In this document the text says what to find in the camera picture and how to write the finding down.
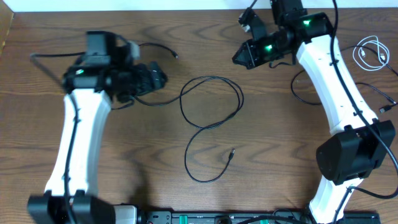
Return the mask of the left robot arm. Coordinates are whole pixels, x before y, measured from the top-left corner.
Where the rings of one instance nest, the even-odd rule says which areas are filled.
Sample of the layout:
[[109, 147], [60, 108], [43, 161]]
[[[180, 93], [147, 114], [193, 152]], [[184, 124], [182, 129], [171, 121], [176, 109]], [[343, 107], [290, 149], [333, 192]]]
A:
[[157, 63], [140, 63], [140, 46], [121, 35], [89, 31], [86, 40], [60, 82], [65, 119], [52, 175], [27, 210], [36, 223], [140, 223], [137, 207], [98, 197], [101, 141], [114, 100], [126, 108], [163, 88], [167, 77]]

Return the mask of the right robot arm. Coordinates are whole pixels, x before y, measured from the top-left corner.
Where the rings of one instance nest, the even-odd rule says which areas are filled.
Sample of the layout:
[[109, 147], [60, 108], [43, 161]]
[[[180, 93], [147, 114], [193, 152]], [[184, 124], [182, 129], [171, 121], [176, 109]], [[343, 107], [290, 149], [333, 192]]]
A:
[[322, 174], [308, 205], [308, 223], [337, 223], [361, 182], [392, 157], [396, 130], [391, 121], [380, 121], [353, 81], [341, 56], [337, 21], [319, 12], [309, 14], [300, 1], [272, 1], [277, 30], [265, 24], [248, 7], [240, 26], [252, 37], [233, 56], [235, 64], [253, 69], [292, 56], [310, 77], [326, 113], [330, 139], [318, 147], [316, 160]]

